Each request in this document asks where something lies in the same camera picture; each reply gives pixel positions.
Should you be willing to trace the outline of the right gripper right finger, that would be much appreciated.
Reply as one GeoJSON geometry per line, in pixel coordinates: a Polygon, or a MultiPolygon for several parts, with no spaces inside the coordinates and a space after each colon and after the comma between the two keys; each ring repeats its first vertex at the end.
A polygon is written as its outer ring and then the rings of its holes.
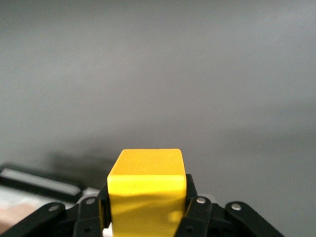
{"type": "Polygon", "coordinates": [[[187,174],[186,212],[174,234],[176,237],[280,237],[279,232],[258,212],[241,201],[225,207],[199,196],[187,174]]]}

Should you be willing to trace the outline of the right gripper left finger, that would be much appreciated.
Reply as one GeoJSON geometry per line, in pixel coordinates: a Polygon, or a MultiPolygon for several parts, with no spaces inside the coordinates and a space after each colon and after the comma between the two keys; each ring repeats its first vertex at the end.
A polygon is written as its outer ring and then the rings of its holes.
{"type": "Polygon", "coordinates": [[[108,185],[95,197],[86,197],[66,209],[48,203],[13,225],[2,237],[101,237],[111,223],[108,185]]]}

